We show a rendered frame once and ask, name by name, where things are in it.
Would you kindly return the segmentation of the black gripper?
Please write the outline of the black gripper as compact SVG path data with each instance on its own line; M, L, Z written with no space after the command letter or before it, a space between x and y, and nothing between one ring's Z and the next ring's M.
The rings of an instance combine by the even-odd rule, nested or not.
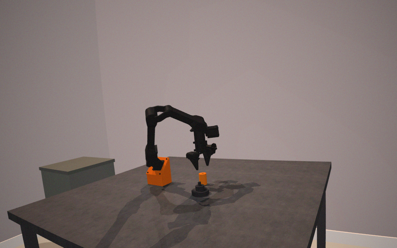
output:
M194 144L195 144L195 149L194 151L188 152L186 154L186 158L189 159L192 164L194 165L194 167L196 168L196 170L199 169L199 165L198 165L198 160L200 159L200 154L201 154L201 145L207 142L207 140L202 139L202 140L194 140ZM204 159L205 159L205 164L208 165L211 159L211 155L204 153L203 154Z

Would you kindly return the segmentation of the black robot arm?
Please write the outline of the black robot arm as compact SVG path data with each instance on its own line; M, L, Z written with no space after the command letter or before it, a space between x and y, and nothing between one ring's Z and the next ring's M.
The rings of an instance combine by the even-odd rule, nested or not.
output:
M157 112L163 112L157 115ZM145 109L145 121L147 124L147 145L145 146L145 162L147 167L153 167L153 171L161 171L164 160L160 160L157 156L158 150L155 145L155 127L157 122L172 117L192 127L190 130L194 132L194 140L203 140L207 138L219 137L218 125L207 126L204 118L198 115L189 115L183 111L173 108L170 105L154 106ZM207 153L209 155L215 154L216 143L208 145L207 142L201 145L201 154Z

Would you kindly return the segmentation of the orange tapered knob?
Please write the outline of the orange tapered knob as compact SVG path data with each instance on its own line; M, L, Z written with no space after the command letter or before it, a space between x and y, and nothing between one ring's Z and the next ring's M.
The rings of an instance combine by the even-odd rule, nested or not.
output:
M199 178L200 178L200 182L201 185L207 185L207 177L206 177L206 173L199 173Z

